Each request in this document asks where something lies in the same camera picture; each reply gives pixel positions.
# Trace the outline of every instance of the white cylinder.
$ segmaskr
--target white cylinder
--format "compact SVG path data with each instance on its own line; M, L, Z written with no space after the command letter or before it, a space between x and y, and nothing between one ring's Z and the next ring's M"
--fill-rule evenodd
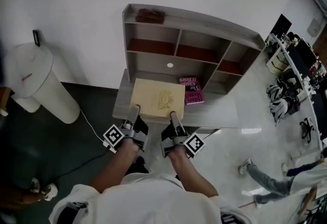
M11 98L30 113L36 112L41 107L41 104L33 97L20 98L19 95L15 93Z
M79 105L52 71L33 98L64 123L73 123L80 114Z

